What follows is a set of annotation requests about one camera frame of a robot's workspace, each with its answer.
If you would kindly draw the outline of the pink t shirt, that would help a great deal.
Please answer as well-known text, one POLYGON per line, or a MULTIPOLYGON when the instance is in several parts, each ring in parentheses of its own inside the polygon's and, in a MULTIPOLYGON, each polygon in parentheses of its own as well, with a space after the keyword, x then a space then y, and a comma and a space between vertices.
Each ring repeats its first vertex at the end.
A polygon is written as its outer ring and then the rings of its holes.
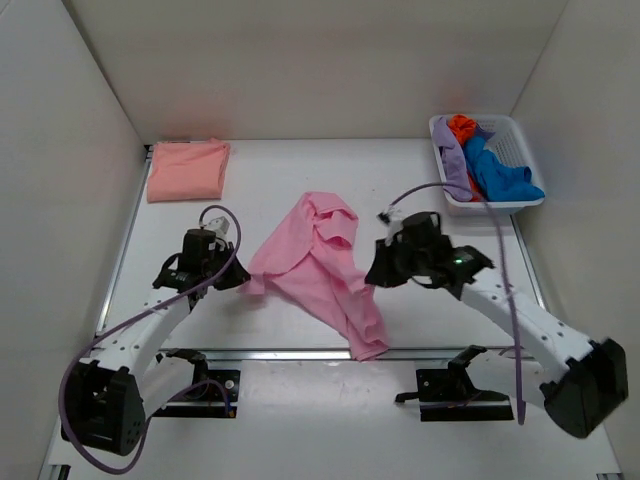
POLYGON ((249 262, 243 292, 283 296, 338 332, 357 361, 389 349, 374 288, 354 262, 359 218, 336 194, 304 193, 249 262))

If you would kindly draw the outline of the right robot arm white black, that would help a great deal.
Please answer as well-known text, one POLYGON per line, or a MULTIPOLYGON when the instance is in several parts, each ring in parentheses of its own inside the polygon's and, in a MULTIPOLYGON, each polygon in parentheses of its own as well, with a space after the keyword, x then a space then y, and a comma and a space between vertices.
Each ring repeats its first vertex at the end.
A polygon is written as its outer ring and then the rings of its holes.
POLYGON ((468 346, 442 374, 397 395, 397 402, 417 399, 444 410, 500 394, 522 407, 538 406, 565 433, 585 439, 627 400, 626 354, 616 341, 595 341, 573 329, 512 286, 489 257, 453 245, 439 213, 402 217, 387 209, 378 219, 387 234, 375 243, 367 284, 444 289, 513 340, 511 356, 468 346))

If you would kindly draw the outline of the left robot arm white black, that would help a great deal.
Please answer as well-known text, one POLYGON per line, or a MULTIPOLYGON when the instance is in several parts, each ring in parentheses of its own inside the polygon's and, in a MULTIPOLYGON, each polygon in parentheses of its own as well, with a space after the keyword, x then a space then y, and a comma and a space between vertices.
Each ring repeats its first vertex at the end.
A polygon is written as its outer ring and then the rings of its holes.
POLYGON ((59 403, 61 435, 75 445, 119 456, 141 442, 148 420, 167 403, 208 389, 206 358, 197 350, 162 345, 209 289, 249 281, 226 230, 190 229, 182 250, 163 263, 143 316, 104 335, 66 374, 59 403))

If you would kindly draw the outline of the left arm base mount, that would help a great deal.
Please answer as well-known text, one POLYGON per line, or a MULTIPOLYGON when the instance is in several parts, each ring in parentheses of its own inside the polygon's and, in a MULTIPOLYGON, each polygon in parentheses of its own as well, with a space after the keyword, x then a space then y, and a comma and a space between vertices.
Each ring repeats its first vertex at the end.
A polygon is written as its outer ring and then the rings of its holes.
POLYGON ((186 360, 193 366, 192 387, 154 413, 158 418, 235 419, 241 371, 214 366, 207 356, 191 349, 172 349, 164 358, 186 360))

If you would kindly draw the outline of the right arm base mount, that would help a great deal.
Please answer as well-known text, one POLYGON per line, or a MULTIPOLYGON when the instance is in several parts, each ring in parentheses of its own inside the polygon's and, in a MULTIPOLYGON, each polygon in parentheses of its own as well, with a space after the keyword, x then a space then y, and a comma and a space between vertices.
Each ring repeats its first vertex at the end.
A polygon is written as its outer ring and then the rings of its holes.
POLYGON ((448 360, 444 367, 416 370, 416 390, 395 396, 396 405, 417 401, 421 422, 512 421, 508 395, 478 389, 467 368, 485 347, 471 345, 448 360))

